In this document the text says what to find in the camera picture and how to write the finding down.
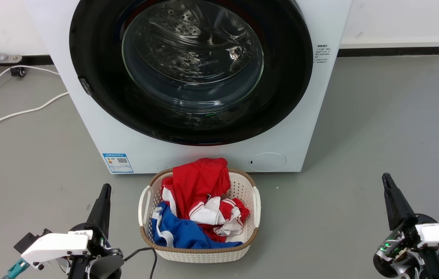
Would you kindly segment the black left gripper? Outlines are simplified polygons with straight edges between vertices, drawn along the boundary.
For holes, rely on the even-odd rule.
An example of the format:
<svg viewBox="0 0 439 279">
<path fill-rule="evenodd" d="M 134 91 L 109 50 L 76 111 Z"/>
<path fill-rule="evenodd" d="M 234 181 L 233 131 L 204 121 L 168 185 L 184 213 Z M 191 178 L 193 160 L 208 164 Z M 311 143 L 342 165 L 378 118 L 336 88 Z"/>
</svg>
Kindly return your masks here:
<svg viewBox="0 0 439 279">
<path fill-rule="evenodd" d="M 109 225 L 111 208 L 110 184 L 104 184 L 93 204 L 88 220 L 74 226 L 71 233 L 81 230 L 92 232 L 81 253 L 68 256 L 67 275 L 69 279 L 119 279 L 124 264 L 122 251 L 109 244 Z"/>
</svg>

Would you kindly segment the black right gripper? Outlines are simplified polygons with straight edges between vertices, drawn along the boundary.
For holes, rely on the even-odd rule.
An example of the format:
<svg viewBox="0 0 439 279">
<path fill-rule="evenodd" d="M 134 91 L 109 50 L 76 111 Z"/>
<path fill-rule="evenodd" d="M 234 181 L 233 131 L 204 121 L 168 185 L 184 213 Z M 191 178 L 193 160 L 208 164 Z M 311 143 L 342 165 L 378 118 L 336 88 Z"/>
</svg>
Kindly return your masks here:
<svg viewBox="0 0 439 279">
<path fill-rule="evenodd" d="M 375 269 L 391 279 L 439 279 L 439 246 L 419 247 L 416 228 L 437 222 L 425 214 L 414 213 L 389 173 L 383 173 L 382 183 L 391 233 L 373 255 Z"/>
</svg>

